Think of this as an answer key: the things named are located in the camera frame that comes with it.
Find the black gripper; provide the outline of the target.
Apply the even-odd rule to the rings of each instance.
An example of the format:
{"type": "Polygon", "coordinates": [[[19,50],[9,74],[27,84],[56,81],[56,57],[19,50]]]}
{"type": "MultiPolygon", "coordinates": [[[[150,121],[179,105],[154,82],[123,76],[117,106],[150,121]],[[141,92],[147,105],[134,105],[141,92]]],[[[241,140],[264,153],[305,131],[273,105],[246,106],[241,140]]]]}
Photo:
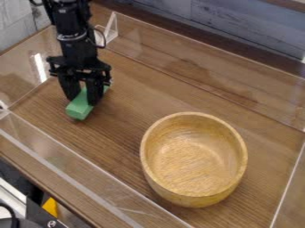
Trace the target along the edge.
{"type": "Polygon", "coordinates": [[[86,82],[87,101],[95,106],[103,98],[103,85],[111,85],[111,69],[108,63],[102,61],[95,42],[94,29],[82,29],[70,34],[58,32],[62,54],[50,56],[50,74],[59,79],[60,88],[70,101],[82,91],[80,82],[86,82]]]}

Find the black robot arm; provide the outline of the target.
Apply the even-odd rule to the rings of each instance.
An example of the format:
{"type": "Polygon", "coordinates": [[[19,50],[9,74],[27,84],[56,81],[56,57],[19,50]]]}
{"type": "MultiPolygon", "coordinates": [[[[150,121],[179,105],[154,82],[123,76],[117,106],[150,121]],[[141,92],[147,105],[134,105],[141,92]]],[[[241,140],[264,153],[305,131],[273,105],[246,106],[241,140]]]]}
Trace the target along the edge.
{"type": "Polygon", "coordinates": [[[98,45],[91,25],[91,0],[43,0],[43,5],[56,29],[62,55],[50,56],[50,74],[59,79],[60,88],[70,101],[87,88],[87,102],[95,106],[103,98],[104,86],[111,85],[111,66],[99,60],[98,45]]]}

